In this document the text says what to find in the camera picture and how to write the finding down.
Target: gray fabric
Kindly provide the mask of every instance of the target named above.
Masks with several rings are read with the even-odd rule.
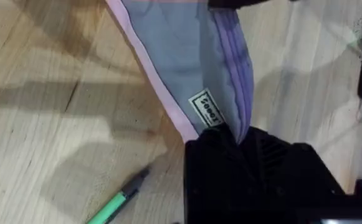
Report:
[[[204,3],[123,0],[156,71],[198,133],[206,128],[188,99],[208,88],[234,136],[241,121],[216,24]]]

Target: wooden table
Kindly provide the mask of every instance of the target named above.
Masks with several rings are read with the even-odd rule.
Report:
[[[351,190],[362,1],[276,0],[240,16],[253,125],[312,143]],[[116,223],[183,222],[183,143],[105,3],[0,0],[0,223],[83,223],[151,162]]]

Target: printed label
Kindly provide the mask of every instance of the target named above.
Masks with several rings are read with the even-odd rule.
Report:
[[[224,118],[208,89],[194,95],[189,99],[189,102],[207,127],[213,127],[224,122]]]

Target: fabric pouch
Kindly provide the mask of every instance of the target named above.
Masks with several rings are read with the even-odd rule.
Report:
[[[241,142],[250,125],[254,81],[236,11],[160,1],[107,3],[183,141],[227,123]]]

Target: wood grain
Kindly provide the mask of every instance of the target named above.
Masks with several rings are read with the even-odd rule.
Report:
[[[240,11],[253,125],[358,175],[362,1]],[[183,221],[183,144],[101,0],[0,0],[0,223],[83,223],[153,162],[116,223]]]

